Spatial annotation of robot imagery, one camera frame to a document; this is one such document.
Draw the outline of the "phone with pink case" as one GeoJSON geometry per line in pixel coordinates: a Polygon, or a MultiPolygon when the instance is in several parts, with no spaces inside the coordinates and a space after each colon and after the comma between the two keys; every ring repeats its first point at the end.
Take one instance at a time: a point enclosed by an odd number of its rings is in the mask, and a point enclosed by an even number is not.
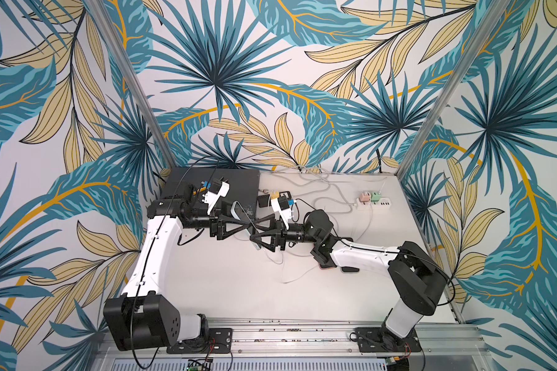
{"type": "Polygon", "coordinates": [[[321,269],[328,269],[337,267],[332,257],[329,254],[317,254],[315,259],[318,261],[321,269]]]}

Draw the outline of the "white charging cable pink phone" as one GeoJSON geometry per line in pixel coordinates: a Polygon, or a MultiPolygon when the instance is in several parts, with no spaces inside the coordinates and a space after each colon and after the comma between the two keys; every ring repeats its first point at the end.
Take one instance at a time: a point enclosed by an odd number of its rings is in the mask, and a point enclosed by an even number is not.
{"type": "Polygon", "coordinates": [[[320,195],[312,199],[311,206],[317,210],[323,210],[328,213],[331,221],[335,222],[337,233],[342,237],[344,232],[340,232],[340,221],[351,222],[349,232],[353,241],[360,241],[370,229],[374,220],[372,206],[368,208],[359,208],[359,206],[349,201],[342,189],[333,184],[328,184],[326,190],[335,189],[338,197],[320,195]]]}

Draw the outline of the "black phone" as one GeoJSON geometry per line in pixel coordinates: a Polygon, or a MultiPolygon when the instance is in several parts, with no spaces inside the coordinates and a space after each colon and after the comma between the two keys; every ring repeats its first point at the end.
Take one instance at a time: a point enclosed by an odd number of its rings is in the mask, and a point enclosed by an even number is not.
{"type": "Polygon", "coordinates": [[[235,220],[243,222],[247,228],[252,226],[252,221],[240,202],[234,201],[231,206],[230,212],[235,220]]]}

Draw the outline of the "phone with light blue case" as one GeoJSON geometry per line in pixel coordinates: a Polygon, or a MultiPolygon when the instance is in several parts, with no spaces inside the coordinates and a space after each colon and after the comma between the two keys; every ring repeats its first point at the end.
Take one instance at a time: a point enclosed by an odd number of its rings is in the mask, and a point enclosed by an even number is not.
{"type": "Polygon", "coordinates": [[[356,267],[341,267],[340,270],[342,273],[358,273],[360,271],[360,269],[356,267]]]}

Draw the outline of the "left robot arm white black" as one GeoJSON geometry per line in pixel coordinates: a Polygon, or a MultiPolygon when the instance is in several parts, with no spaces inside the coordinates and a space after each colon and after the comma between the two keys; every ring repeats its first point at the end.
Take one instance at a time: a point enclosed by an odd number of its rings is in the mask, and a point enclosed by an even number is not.
{"type": "Polygon", "coordinates": [[[213,337],[204,314],[181,312],[164,295],[170,255],[185,229],[208,229],[222,241],[252,226],[248,216],[234,218],[229,204],[209,210],[180,199],[160,199],[148,208],[147,234],[136,267],[115,298],[106,300],[103,316],[120,351],[206,347],[213,337]]]}

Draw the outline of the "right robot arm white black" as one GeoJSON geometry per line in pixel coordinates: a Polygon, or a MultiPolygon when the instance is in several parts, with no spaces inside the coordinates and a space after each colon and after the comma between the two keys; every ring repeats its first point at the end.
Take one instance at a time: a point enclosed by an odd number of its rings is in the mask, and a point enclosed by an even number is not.
{"type": "Polygon", "coordinates": [[[399,247],[357,244],[337,236],[323,210],[308,213],[301,224],[270,215],[250,222],[248,227],[252,229],[250,241],[267,250],[283,249],[287,243],[310,243],[310,254],[322,269],[369,271],[390,278],[399,300],[388,313],[382,333],[392,338],[408,338],[422,318],[432,316],[450,281],[450,275],[417,243],[405,241],[399,247]]]}

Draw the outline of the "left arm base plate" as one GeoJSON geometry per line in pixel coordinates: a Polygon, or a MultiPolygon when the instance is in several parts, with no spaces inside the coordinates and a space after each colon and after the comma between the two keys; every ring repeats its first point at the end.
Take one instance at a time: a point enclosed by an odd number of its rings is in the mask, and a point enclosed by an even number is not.
{"type": "Polygon", "coordinates": [[[211,328],[204,336],[184,340],[168,347],[166,353],[172,355],[228,355],[231,353],[233,332],[232,328],[211,328]]]}

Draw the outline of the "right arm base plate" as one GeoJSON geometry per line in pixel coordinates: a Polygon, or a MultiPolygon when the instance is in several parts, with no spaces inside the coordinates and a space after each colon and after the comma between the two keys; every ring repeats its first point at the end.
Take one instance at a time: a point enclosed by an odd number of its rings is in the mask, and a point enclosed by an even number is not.
{"type": "Polygon", "coordinates": [[[360,352],[373,353],[416,353],[422,352],[416,330],[405,338],[399,338],[382,327],[357,327],[351,333],[351,339],[357,343],[360,352]]]}

